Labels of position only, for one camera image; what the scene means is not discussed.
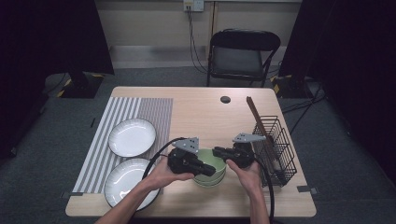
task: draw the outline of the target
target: white wall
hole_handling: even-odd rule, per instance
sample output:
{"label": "white wall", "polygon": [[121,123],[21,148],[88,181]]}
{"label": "white wall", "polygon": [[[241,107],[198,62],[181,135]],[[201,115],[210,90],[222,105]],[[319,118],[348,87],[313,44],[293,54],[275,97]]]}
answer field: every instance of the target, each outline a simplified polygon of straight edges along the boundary
{"label": "white wall", "polygon": [[[210,38],[211,2],[192,13],[195,44]],[[109,46],[188,46],[189,20],[182,1],[98,1]],[[218,2],[216,29],[248,28],[271,31],[287,46],[300,3]]]}

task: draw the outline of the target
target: black cable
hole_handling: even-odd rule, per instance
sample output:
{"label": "black cable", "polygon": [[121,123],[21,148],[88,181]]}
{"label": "black cable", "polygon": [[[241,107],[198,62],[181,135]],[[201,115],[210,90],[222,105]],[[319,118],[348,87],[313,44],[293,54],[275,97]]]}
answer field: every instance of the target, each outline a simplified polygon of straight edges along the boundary
{"label": "black cable", "polygon": [[49,91],[44,92],[45,94],[49,94],[50,92],[54,91],[59,85],[61,85],[61,83],[64,81],[64,77],[66,77],[66,73],[64,73],[64,76],[62,77],[62,79],[58,82],[58,84],[56,84],[52,89],[50,89]]}
{"label": "black cable", "polygon": [[186,138],[184,138],[184,137],[175,138],[175,139],[171,140],[170,142],[166,143],[162,148],[160,148],[160,150],[158,150],[158,152],[154,154],[154,156],[151,158],[151,160],[149,160],[148,167],[146,167],[146,170],[145,170],[145,173],[143,173],[142,179],[144,179],[144,178],[146,178],[146,176],[148,176],[149,170],[151,169],[154,162],[162,155],[161,153],[163,152],[164,149],[169,147],[169,145],[171,145],[172,143],[174,143],[178,140],[183,140],[183,139],[186,139]]}
{"label": "black cable", "polygon": [[[193,35],[192,17],[191,17],[191,8],[190,8],[190,7],[187,8],[187,15],[188,15],[188,17],[189,17],[189,24],[190,24],[190,54],[191,54],[191,61],[192,61],[192,64],[194,65],[194,67],[195,67],[199,72],[206,74],[207,71],[206,71],[206,69],[204,68],[204,66],[201,64],[201,62],[200,62],[200,60],[199,60],[199,57],[198,57],[197,49],[196,49],[196,47],[195,47],[195,40],[194,40],[194,35]],[[200,69],[196,66],[196,64],[195,64],[195,62],[194,62],[194,59],[193,59],[192,47],[193,47],[193,49],[194,49],[195,57],[197,58],[197,62],[198,62],[198,64],[201,65],[201,67],[204,69],[204,71],[200,70]]]}
{"label": "black cable", "polygon": [[287,114],[287,113],[289,113],[291,111],[305,108],[305,107],[307,107],[307,106],[309,106],[311,104],[318,103],[318,102],[320,102],[321,100],[323,100],[325,98],[326,98],[326,94],[322,94],[321,96],[319,96],[318,99],[316,99],[314,101],[308,100],[308,101],[304,101],[304,102],[296,104],[296,105],[286,106],[285,108],[282,108],[282,114]]}
{"label": "black cable", "polygon": [[[317,99],[318,93],[319,93],[320,89],[321,89],[321,83],[320,83],[320,85],[319,85],[319,87],[318,87],[317,92],[315,92],[315,96],[314,96],[314,98],[313,98],[314,101]],[[306,114],[306,112],[308,111],[308,109],[311,108],[312,105],[313,105],[313,104],[310,104],[310,105],[305,109],[305,111],[303,112],[303,114],[297,119],[296,123],[295,123],[294,126],[291,128],[290,135],[294,132],[294,129],[297,127],[297,124],[300,122],[300,120],[303,118],[303,116]]]}
{"label": "black cable", "polygon": [[271,77],[268,77],[267,79],[265,79],[265,80],[270,80],[271,78],[273,78],[273,77],[277,77],[277,75],[279,75],[279,70],[280,70],[280,65],[282,64],[282,61],[280,61],[279,63],[277,63],[277,69],[275,69],[275,70],[273,70],[273,71],[269,71],[268,72],[268,74],[271,74],[271,73],[274,73],[274,72],[276,72],[273,76],[271,76]]}
{"label": "black cable", "polygon": [[268,185],[268,189],[270,190],[270,201],[271,201],[271,209],[270,209],[270,215],[269,215],[269,219],[270,219],[270,223],[273,223],[274,221],[274,210],[275,210],[275,196],[274,196],[274,186],[272,184],[271,181],[271,176],[268,173],[268,169],[265,166],[265,164],[263,164],[259,159],[257,159],[256,157],[254,158],[254,161],[256,161],[260,167],[262,168],[262,172],[264,173],[265,179],[267,181],[267,185]]}

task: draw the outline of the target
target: wooden table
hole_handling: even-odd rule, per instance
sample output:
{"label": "wooden table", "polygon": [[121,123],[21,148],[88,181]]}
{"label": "wooden table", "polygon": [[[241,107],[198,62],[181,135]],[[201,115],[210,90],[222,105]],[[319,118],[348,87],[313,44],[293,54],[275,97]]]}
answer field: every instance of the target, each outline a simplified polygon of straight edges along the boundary
{"label": "wooden table", "polygon": [[[117,87],[114,97],[173,98],[170,137],[199,137],[200,148],[232,147],[239,133],[252,133],[255,119],[246,102],[251,96],[261,116],[278,116],[289,135],[276,95],[271,89],[253,88],[180,88]],[[229,96],[224,104],[221,96]],[[297,174],[280,188],[275,187],[275,217],[312,217],[316,207],[310,192],[299,192],[306,186],[303,169],[294,151]],[[270,209],[268,188],[263,189]],[[71,196],[66,214],[71,217],[99,217],[110,209],[104,194]],[[249,217],[249,199],[238,177],[227,168],[219,185],[203,188],[194,181],[176,181],[137,217]]]}

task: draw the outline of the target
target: black curtain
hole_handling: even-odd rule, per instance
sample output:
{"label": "black curtain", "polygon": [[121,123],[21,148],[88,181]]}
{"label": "black curtain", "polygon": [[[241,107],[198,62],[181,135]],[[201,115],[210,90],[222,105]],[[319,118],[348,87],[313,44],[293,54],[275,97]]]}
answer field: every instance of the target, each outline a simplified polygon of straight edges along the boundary
{"label": "black curtain", "polygon": [[0,152],[15,147],[48,75],[114,74],[93,0],[0,1]]}
{"label": "black curtain", "polygon": [[335,2],[308,75],[396,183],[396,15],[391,1]]}
{"label": "black curtain", "polygon": [[280,77],[292,75],[293,81],[304,84],[323,32],[332,18],[334,3],[335,0],[303,0],[279,69]]}

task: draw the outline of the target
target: dish rack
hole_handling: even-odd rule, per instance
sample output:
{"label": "dish rack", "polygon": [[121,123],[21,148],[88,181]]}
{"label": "dish rack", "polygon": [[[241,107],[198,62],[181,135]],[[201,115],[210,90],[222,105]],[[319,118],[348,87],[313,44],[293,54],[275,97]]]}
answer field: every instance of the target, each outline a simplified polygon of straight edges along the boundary
{"label": "dish rack", "polygon": [[[270,141],[253,142],[257,159],[267,167],[273,186],[283,187],[297,173],[294,165],[294,152],[286,131],[280,125],[277,116],[260,116],[267,138]],[[262,135],[257,124],[253,134]],[[261,171],[262,186],[268,185],[263,170]]]}

